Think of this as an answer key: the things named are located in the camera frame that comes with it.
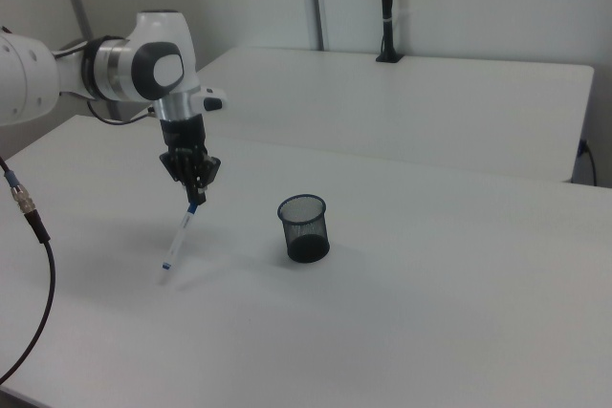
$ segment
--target table surface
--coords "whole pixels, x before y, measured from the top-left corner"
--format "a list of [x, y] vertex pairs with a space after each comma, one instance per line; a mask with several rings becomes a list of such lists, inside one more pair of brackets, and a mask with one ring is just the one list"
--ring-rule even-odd
[[563, 182], [593, 69], [243, 48], [199, 76], [228, 95], [211, 134]]
[[[11, 158], [52, 235], [55, 303], [7, 382], [57, 408], [612, 404], [612, 195], [209, 136], [186, 210], [153, 119], [72, 118]], [[44, 250], [0, 192], [0, 362], [30, 340]], [[285, 253], [276, 208], [328, 204], [327, 257]]]

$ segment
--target white pen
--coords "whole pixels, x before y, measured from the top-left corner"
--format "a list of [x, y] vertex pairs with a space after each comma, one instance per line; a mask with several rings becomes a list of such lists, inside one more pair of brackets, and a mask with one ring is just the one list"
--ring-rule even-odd
[[193, 214], [195, 214], [197, 208], [197, 204], [189, 205], [189, 209], [185, 213], [185, 217], [183, 217], [183, 219], [181, 220], [181, 225], [179, 226], [179, 230], [176, 232], [174, 241], [172, 241], [170, 250], [165, 256], [165, 261], [162, 264], [162, 268], [170, 269], [172, 267], [172, 264], [176, 262], [176, 259], [179, 256], [179, 251], [181, 250], [181, 246], [183, 245], [183, 239], [185, 238], [187, 227], [189, 225], [189, 222], [191, 222], [191, 218], [193, 217]]

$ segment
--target pen holder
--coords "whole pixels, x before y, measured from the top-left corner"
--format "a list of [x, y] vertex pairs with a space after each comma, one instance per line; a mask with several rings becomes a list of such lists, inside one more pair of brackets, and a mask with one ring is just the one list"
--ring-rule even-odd
[[313, 263], [327, 255], [325, 209], [325, 202], [315, 195], [293, 196], [278, 207], [289, 258], [299, 263]]

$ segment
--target black cable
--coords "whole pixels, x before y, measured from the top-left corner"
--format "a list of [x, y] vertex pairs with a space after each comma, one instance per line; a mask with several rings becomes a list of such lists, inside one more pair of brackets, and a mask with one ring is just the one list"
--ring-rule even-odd
[[45, 311], [42, 313], [42, 318], [40, 319], [40, 324], [38, 324], [38, 328], [36, 329], [36, 333], [34, 334], [30, 344], [23, 352], [23, 354], [19, 357], [19, 359], [15, 362], [15, 364], [8, 370], [2, 377], [0, 377], [0, 386], [4, 384], [4, 382], [9, 379], [13, 373], [17, 371], [17, 369], [21, 366], [23, 361], [28, 357], [33, 347], [36, 345], [36, 341], [42, 334], [43, 329], [45, 328], [45, 324], [47, 323], [47, 319], [49, 318], [49, 312], [51, 311], [51, 305], [54, 302], [54, 294], [55, 294], [55, 260], [54, 253], [51, 250], [51, 245], [49, 241], [43, 243], [45, 249], [47, 250], [47, 258], [49, 259], [49, 273], [50, 273], [50, 281], [49, 281], [49, 295], [47, 296], [47, 305], [45, 306]]
[[78, 53], [78, 52], [82, 52], [83, 50], [85, 50], [85, 46], [86, 45], [87, 44], [82, 45], [82, 46], [80, 46], [78, 48], [72, 48], [71, 50], [68, 50], [67, 52], [54, 54], [55, 59], [59, 59], [60, 57], [68, 56], [69, 54], [75, 54], [75, 53]]
[[147, 114], [141, 115], [141, 116], [139, 116], [137, 118], [129, 119], [128, 121], [110, 121], [108, 119], [102, 118], [100, 115], [98, 115], [96, 113], [96, 111], [94, 110], [94, 107], [92, 107], [92, 101], [91, 100], [87, 101], [87, 107], [89, 108], [89, 111], [92, 113], [92, 115], [94, 117], [99, 119], [102, 123], [110, 124], [112, 126], [125, 126], [126, 124], [135, 123], [136, 121], [140, 121], [141, 119], [147, 118], [149, 116], [148, 113], [147, 113]]
[[593, 186], [597, 186], [597, 170], [595, 169], [595, 159], [593, 158], [593, 152], [591, 152], [591, 147], [589, 147], [588, 143], [584, 146], [584, 151], [591, 159], [591, 168], [593, 169]]

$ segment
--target cable connector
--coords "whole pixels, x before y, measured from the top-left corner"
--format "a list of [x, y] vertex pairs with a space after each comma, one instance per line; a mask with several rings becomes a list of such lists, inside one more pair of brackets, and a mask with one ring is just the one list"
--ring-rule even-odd
[[24, 214], [29, 214], [36, 210], [36, 205], [32, 198], [30, 198], [30, 193], [21, 183], [11, 187], [11, 194]]
[[16, 186], [11, 187], [12, 198], [17, 202], [19, 208], [24, 214], [24, 217], [32, 227], [36, 238], [38, 238], [38, 242], [40, 244], [45, 244], [51, 240], [49, 233], [47, 232], [47, 228], [42, 225], [42, 219], [40, 218], [40, 214], [36, 210], [36, 205], [34, 201], [30, 197], [30, 193], [25, 186], [19, 183]]

